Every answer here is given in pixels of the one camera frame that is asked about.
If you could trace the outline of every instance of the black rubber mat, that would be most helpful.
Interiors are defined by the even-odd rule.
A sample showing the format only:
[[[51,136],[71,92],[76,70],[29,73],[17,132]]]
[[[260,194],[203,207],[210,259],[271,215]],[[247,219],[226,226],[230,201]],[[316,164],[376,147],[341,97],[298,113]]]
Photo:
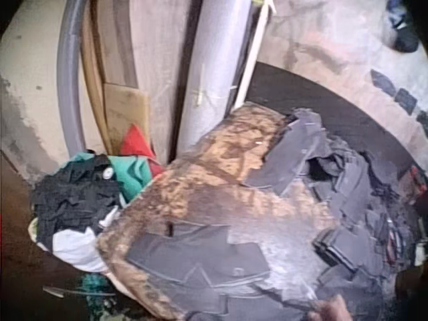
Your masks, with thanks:
[[[413,157],[401,143],[369,115],[338,94],[286,70],[258,62],[247,100],[290,114],[293,108],[311,108],[324,127],[357,151],[369,150],[397,166],[401,176]]]

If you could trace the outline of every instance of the gray hose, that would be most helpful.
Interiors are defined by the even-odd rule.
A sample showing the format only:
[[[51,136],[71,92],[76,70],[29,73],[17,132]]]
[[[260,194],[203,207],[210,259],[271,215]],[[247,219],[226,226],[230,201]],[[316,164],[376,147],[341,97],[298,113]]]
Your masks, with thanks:
[[[87,0],[67,0],[57,56],[58,106],[68,154],[86,149],[79,103],[79,52],[83,12]]]

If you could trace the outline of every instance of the white stick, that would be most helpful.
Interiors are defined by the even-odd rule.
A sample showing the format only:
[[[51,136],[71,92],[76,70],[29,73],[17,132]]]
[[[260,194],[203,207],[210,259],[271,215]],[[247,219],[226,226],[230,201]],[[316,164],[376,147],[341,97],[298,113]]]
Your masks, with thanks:
[[[257,27],[255,29],[253,44],[249,50],[247,64],[243,71],[241,84],[239,85],[238,94],[236,95],[235,104],[233,105],[232,111],[238,109],[243,105],[243,101],[247,96],[249,82],[254,72],[255,63],[257,61],[257,55],[259,54],[261,41],[265,33],[266,24],[268,23],[269,7],[275,13],[274,0],[265,0],[260,10],[259,20],[257,21]]]

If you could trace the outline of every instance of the brown rusty patch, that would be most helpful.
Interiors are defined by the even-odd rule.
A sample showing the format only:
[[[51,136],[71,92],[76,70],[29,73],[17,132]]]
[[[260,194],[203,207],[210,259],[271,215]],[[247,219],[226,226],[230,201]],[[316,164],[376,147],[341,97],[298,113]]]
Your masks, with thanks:
[[[145,231],[164,233],[172,218],[201,223],[224,221],[231,225],[236,222],[243,230],[246,224],[257,229],[258,222],[269,227],[272,222],[285,224],[284,219],[294,217],[312,220],[317,229],[331,223],[325,205],[317,204],[299,182],[293,183],[289,195],[284,198],[239,184],[250,169],[261,166],[264,154],[284,123],[285,118],[278,113],[246,104],[204,137],[191,152],[169,165],[101,234],[98,247],[108,267],[155,316],[181,320],[185,314],[172,304],[162,289],[153,286],[147,273],[124,259],[132,242]],[[244,235],[242,241],[252,240],[253,236],[261,237]]]

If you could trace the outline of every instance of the green cloth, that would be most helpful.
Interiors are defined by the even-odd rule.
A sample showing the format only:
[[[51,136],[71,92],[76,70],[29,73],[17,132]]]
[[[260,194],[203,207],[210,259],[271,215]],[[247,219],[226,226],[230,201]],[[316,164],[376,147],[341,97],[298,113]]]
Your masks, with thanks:
[[[86,161],[94,154],[79,152],[70,161]],[[127,202],[131,202],[152,181],[152,172],[145,156],[108,156],[116,180],[122,183],[121,191]]]

